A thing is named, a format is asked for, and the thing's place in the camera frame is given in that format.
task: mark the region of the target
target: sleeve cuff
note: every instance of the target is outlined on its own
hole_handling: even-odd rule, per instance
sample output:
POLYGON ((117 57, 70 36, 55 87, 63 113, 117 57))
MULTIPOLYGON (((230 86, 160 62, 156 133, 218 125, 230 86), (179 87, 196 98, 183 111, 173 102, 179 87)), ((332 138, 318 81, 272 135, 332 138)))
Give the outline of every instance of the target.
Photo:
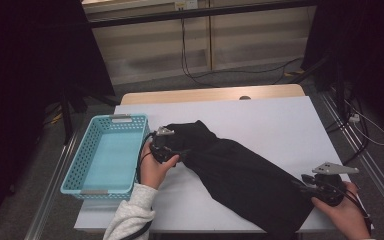
POLYGON ((157 190, 151 187, 135 183, 129 203, 149 210, 157 192, 157 190))

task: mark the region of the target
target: gray carpet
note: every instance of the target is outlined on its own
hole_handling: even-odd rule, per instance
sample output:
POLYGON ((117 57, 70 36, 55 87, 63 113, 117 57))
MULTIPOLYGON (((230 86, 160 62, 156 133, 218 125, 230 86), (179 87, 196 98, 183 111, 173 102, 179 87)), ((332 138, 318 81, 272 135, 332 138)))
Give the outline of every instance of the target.
MULTIPOLYGON (((235 69, 236 72, 217 73, 197 78, 201 83, 217 87, 268 85, 276 81, 287 83, 291 78, 282 76, 283 69, 267 73, 245 73, 240 71, 263 71, 278 67, 280 64, 265 66, 244 67, 235 69)), ((295 71, 299 68, 299 61, 288 65, 285 72, 295 71)), ((325 126, 331 124, 335 119, 332 117, 322 94, 315 90, 313 80, 306 80, 301 84, 307 96, 310 96, 322 123, 325 126)), ((115 86, 116 97, 120 101, 122 96, 129 92, 161 91, 176 89, 208 88, 208 85, 198 84, 186 76, 171 77, 166 79, 155 79, 152 81, 123 84, 115 86)), ((89 109, 86 113, 72 113, 74 126, 82 132, 87 126, 90 118, 98 114, 108 114, 113 108, 102 105, 94 99, 86 99, 89 109)), ((365 115, 382 126, 381 119, 363 102, 365 115)), ((370 136, 373 139, 383 141, 383 135, 373 125, 369 124, 370 136)), ((341 160, 346 160, 353 155, 354 150, 350 147, 348 140, 342 131, 329 134, 335 149, 341 160)), ((34 215, 45 194, 48 183, 51 180, 53 170, 58 163, 63 150, 64 126, 62 121, 55 124, 46 124, 43 128, 40 140, 29 160, 29 166, 25 169, 22 177, 16 183, 16 192, 8 196, 0 208, 0 239, 24 239, 34 215)), ((375 160, 376 164, 384 173, 384 146, 370 143, 367 152, 375 160)), ((362 164, 361 158, 356 158, 350 166, 358 167, 360 174, 351 175, 352 181, 361 187, 359 192, 364 206, 371 214, 375 230, 373 237, 384 239, 384 197, 379 192, 374 181, 362 164)), ((55 195, 52 210, 48 215, 46 224, 43 226, 41 239, 102 239, 102 234, 87 234, 73 229, 81 201, 71 196, 59 193, 55 195)), ((338 232, 328 233, 305 233, 303 239, 344 239, 338 232)), ((158 239, 262 239, 261 235, 237 235, 237 234, 212 234, 212 235, 171 235, 164 234, 158 239)))

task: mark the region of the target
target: white table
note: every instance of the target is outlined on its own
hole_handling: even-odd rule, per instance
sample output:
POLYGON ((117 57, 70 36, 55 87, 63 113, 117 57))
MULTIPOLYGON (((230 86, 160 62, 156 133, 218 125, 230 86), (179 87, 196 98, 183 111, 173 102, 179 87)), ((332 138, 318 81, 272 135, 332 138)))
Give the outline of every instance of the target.
MULTIPOLYGON (((235 140, 297 178, 324 163, 341 164, 306 96, 260 100, 121 105, 119 113, 146 113, 151 130, 170 123, 203 121, 220 138, 235 140)), ((75 229, 104 231, 119 201, 85 200, 75 229)), ((183 164, 169 171, 153 204, 152 232, 263 232, 214 201, 183 164)), ((299 232, 335 229, 313 210, 299 232)))

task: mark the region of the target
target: white sleeve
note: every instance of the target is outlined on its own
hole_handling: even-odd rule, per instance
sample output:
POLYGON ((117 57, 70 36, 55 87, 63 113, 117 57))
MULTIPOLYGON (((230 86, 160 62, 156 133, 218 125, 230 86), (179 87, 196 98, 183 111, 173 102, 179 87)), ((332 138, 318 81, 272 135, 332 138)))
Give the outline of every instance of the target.
MULTIPOLYGON (((128 202, 122 201, 114 218, 104 234, 104 240, 119 240, 139 231, 149 221, 152 221, 155 212, 151 210, 157 190, 135 184, 133 192, 128 202)), ((149 232, 146 231, 142 236, 136 238, 140 240, 148 239, 149 232)))

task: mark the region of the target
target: black fabric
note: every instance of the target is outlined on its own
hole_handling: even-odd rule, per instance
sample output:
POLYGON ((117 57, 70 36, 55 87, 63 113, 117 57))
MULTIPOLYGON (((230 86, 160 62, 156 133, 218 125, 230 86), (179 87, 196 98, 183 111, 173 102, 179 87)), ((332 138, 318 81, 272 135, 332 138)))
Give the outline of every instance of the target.
POLYGON ((238 142, 217 138, 201 121, 166 127, 175 131, 182 147, 192 149, 184 164, 212 198, 273 239, 291 239, 307 219, 313 204, 293 185, 300 181, 289 173, 238 142))

